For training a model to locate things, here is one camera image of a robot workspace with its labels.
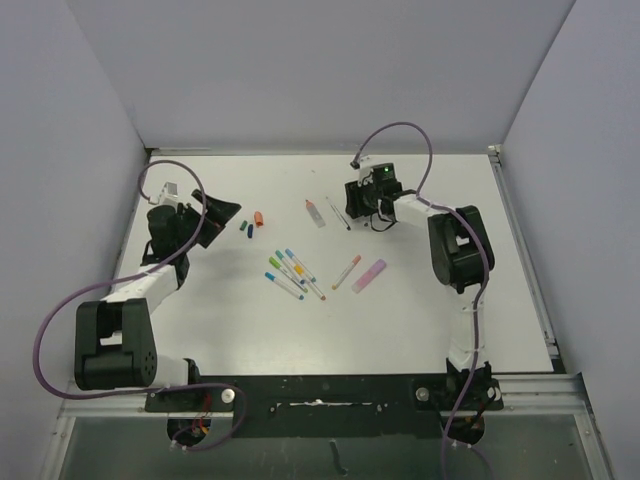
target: robotic arm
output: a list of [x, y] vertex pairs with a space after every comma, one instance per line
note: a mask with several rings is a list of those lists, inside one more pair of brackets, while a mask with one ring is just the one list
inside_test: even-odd
[[[194, 190], [192, 197], [206, 207], [195, 243], [158, 270], [99, 301], [78, 307], [74, 373], [82, 390], [197, 383], [199, 373], [192, 360], [158, 355], [150, 316], [184, 283], [189, 272], [187, 251], [196, 243], [207, 248], [241, 207], [209, 196], [203, 198], [199, 190]], [[149, 271], [177, 252], [200, 221], [200, 213], [180, 203], [174, 183], [166, 183], [151, 202], [156, 205], [147, 213], [151, 240], [138, 273]]]
[[[469, 370], [474, 354], [473, 300], [484, 275], [482, 259], [469, 233], [450, 213], [442, 213], [403, 190], [392, 163], [351, 164], [359, 169], [359, 179], [345, 184], [346, 213], [353, 219], [378, 215], [388, 221], [409, 223], [428, 232], [431, 262], [436, 278], [446, 286], [451, 302], [451, 341], [448, 361], [458, 371]], [[495, 258], [480, 212], [474, 206], [456, 210], [481, 240], [493, 269]], [[478, 304], [478, 365], [487, 358], [484, 351], [484, 301]]]

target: screw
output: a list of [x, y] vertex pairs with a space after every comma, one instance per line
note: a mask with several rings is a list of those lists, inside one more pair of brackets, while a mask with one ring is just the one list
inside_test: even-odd
[[416, 398], [421, 402], [426, 402], [427, 400], [429, 400], [429, 390], [427, 390], [425, 387], [420, 387], [418, 390], [416, 390]]
[[236, 398], [236, 392], [234, 392], [230, 388], [225, 388], [222, 391], [222, 395], [220, 395], [220, 398], [222, 399], [222, 403], [231, 403], [233, 402], [233, 399]]

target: orange cap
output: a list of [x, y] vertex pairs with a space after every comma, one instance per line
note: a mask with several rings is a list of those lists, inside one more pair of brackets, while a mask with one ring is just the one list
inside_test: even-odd
[[255, 222], [256, 227], [261, 227], [262, 225], [264, 225], [262, 214], [260, 212], [256, 212], [253, 214], [253, 221]]

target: gray wall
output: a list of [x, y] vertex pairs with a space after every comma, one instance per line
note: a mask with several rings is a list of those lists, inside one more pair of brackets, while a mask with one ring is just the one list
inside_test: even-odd
[[[573, 0], [68, 0], [149, 147], [502, 141]], [[424, 148], [397, 129], [380, 150]]]
[[[36, 383], [43, 316], [115, 265], [145, 154], [63, 0], [0, 3], [0, 477], [37, 478], [60, 400]], [[71, 376], [73, 309], [45, 338]]]
[[640, 471], [639, 25], [637, 0], [579, 0], [505, 143], [562, 353], [620, 479]]

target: pink eraser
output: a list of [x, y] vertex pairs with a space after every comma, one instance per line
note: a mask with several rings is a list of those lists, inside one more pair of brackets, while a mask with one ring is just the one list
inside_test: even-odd
[[384, 270], [384, 267], [387, 266], [387, 263], [380, 259], [373, 265], [371, 268], [367, 270], [357, 281], [351, 286], [351, 290], [356, 293], [360, 293], [360, 291], [371, 283], [371, 280], [376, 278], [378, 274]]

